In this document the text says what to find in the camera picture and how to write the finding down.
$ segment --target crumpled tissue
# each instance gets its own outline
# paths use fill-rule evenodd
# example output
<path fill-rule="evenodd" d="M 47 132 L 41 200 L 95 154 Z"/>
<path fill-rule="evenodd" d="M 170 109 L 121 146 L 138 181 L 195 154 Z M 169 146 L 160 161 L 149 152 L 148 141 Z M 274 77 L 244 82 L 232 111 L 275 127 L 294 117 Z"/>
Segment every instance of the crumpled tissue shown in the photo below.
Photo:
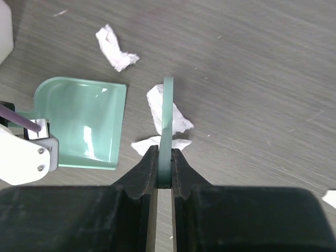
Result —
<path fill-rule="evenodd" d="M 162 134 L 162 103 L 163 103 L 163 84 L 156 85 L 147 93 L 147 100 L 151 108 L 156 131 Z M 193 124 L 185 119 L 176 105 L 173 103 L 173 135 L 177 132 L 183 133 L 192 129 Z"/>
<path fill-rule="evenodd" d="M 154 125 L 158 134 L 162 134 L 162 103 L 163 103 L 163 84 L 156 85 L 147 93 L 147 100 L 149 107 L 151 108 Z M 186 130 L 190 130 L 194 125 L 183 117 L 175 104 L 173 104 L 173 135 L 177 132 L 183 133 Z M 132 143 L 131 146 L 135 149 L 139 155 L 144 156 L 152 145 L 159 145 L 161 136 L 153 136 L 146 140 Z M 172 142 L 173 149 L 183 150 L 192 141 L 184 139 L 175 139 Z"/>
<path fill-rule="evenodd" d="M 333 208 L 336 208 L 336 190 L 328 190 L 322 197 L 322 200 Z"/>
<path fill-rule="evenodd" d="M 139 155 L 144 156 L 152 145 L 158 145 L 160 147 L 160 141 L 161 136 L 153 136 L 151 138 L 148 138 L 146 140 L 132 143 L 131 146 L 133 149 L 135 149 Z M 191 144 L 190 140 L 184 140 L 184 139 L 175 139 L 172 142 L 172 148 L 173 149 L 180 149 L 183 150 L 185 147 L 187 147 L 189 144 Z"/>
<path fill-rule="evenodd" d="M 136 54 L 122 52 L 111 26 L 105 25 L 96 33 L 100 50 L 117 72 L 135 64 L 140 58 Z"/>

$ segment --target paper scrap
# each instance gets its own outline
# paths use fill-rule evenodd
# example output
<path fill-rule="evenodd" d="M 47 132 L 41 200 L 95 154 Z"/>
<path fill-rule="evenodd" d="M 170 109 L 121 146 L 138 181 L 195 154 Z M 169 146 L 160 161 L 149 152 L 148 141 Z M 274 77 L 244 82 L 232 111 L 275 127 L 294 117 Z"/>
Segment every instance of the paper scrap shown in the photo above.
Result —
<path fill-rule="evenodd" d="M 140 58 L 136 54 L 122 52 L 115 33 L 110 25 L 105 25 L 97 33 L 100 49 L 117 72 L 135 64 Z"/>
<path fill-rule="evenodd" d="M 144 156 L 152 145 L 158 145 L 160 147 L 160 141 L 161 136 L 153 136 L 151 138 L 148 138 L 146 140 L 142 140 L 140 142 L 132 143 L 131 147 L 138 152 L 139 155 Z M 184 140 L 184 139 L 175 139 L 172 142 L 172 149 L 180 149 L 183 150 L 186 148 L 189 144 L 191 144 L 192 141 L 190 140 Z"/>
<path fill-rule="evenodd" d="M 336 208 L 336 190 L 328 190 L 322 197 L 322 200 L 333 208 Z"/>
<path fill-rule="evenodd" d="M 62 10 L 61 12 L 54 14 L 53 17 L 57 17 L 57 16 L 60 16 L 60 15 L 63 15 L 67 11 L 68 11 L 68 9 Z"/>
<path fill-rule="evenodd" d="M 162 134 L 162 103 L 163 103 L 163 84 L 156 85 L 147 93 L 147 100 L 151 108 L 153 121 L 158 134 Z M 173 103 L 173 135 L 177 132 L 183 133 L 190 130 L 194 125 L 183 117 L 176 105 Z"/>

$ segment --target purple rod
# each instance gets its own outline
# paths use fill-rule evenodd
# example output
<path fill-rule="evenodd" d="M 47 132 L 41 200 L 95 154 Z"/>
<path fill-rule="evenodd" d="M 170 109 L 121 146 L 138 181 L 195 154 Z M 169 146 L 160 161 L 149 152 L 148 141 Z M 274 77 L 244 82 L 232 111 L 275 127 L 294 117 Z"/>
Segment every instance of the purple rod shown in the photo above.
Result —
<path fill-rule="evenodd" d="M 7 119 L 10 122 L 13 122 L 27 130 L 31 130 L 34 132 L 40 132 L 41 126 L 29 121 L 28 119 L 24 118 L 23 116 L 15 113 L 14 111 L 6 108 L 5 106 L 0 104 L 0 117 Z"/>

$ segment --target translucent dustpan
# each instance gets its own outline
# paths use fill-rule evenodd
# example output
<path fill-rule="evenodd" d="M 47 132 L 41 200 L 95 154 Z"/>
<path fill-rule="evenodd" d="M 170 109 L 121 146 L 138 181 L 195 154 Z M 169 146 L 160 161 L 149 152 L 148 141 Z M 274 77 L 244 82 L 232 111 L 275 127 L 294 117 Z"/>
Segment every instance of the translucent dustpan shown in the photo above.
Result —
<path fill-rule="evenodd" d="M 28 119 L 49 119 L 59 140 L 59 166 L 115 170 L 118 164 L 126 85 L 51 78 L 34 96 Z"/>
<path fill-rule="evenodd" d="M 172 139 L 173 139 L 173 77 L 163 81 L 162 135 L 159 149 L 158 188 L 171 188 Z"/>

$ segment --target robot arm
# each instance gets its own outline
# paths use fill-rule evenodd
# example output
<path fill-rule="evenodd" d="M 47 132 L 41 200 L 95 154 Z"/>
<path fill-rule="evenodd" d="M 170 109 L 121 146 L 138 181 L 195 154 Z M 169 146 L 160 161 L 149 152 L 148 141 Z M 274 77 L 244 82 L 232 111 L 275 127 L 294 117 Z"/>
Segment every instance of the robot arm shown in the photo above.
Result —
<path fill-rule="evenodd" d="M 25 122 L 25 125 L 34 127 L 33 130 L 24 128 L 24 135 L 15 135 L 8 128 L 9 120 L 4 118 L 3 114 L 0 115 L 2 116 L 0 117 L 0 179 L 10 185 L 21 185 L 42 179 L 58 166 L 59 142 L 49 133 L 48 121 L 20 118 L 11 106 L 4 107 L 2 106 L 1 109 L 11 111 L 9 114 L 6 111 L 6 115 L 9 115 L 7 118 L 14 122 L 19 118 Z"/>

